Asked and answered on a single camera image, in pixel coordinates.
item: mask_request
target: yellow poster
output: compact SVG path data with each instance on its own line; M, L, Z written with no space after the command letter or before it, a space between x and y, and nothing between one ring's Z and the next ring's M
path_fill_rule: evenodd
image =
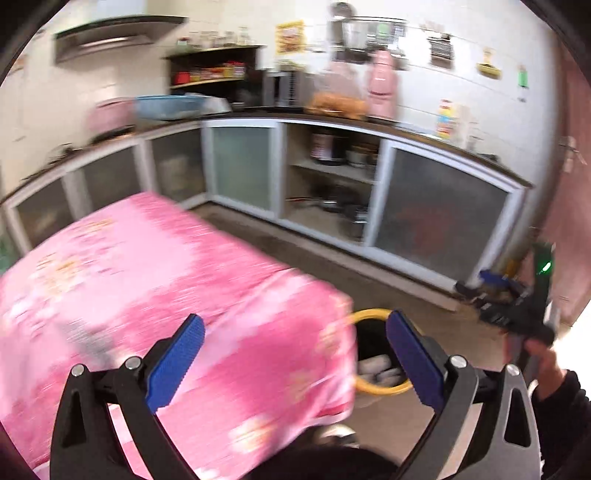
M279 55L304 51L306 47L304 21L299 20L277 25L275 28L275 43Z

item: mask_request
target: white tiled wall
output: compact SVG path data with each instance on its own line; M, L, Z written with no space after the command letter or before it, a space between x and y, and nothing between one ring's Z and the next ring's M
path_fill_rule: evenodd
M148 0L149 13L182 15L190 21L154 46L128 47L81 57L55 66L52 33L88 22L93 0L72 0L47 26L44 36L25 50L25 70L10 75L0 87L0 164L4 189L46 162L46 154L66 142L84 144L88 110L115 96L166 93L166 50L177 37L201 31L237 31L246 26L253 40L268 45L261 67L275 58L275 25L305 20L307 33L324 36L331 0ZM351 0L358 15L397 17L409 21L404 49L408 71L398 72L398 119L434 129L442 98L469 107L479 122L483 153L501 161L536 185L528 197L512 239L527 231L547 183L556 142L558 88L555 38L550 29L519 0ZM426 35L418 25L443 24L453 36L453 70L429 63ZM478 73L482 49L494 50L500 80ZM327 53L293 56L312 71L326 68ZM517 101L517 68L528 70L527 103ZM365 67L356 67L365 78Z

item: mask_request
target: yellow trash can rim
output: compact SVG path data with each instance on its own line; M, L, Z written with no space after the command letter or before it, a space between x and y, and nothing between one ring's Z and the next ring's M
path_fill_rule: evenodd
M351 323L355 324L361 320L367 319L386 321L391 313L392 310L388 309L360 310L351 314ZM396 385L395 387L380 387L379 385L374 385L365 381L358 375L355 377L355 388L360 392L370 393L372 395L398 395L410 390L412 387L413 384L408 378L403 383Z

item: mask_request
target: range hood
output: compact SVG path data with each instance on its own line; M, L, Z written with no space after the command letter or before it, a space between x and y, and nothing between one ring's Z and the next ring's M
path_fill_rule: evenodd
M111 48L154 43L187 17L133 15L105 18L55 35L56 63Z

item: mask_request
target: pink thermos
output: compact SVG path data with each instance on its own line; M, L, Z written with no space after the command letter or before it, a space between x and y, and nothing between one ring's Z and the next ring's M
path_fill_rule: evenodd
M378 50L375 53L374 65L368 72L368 77L368 115L393 119L398 79L389 51Z

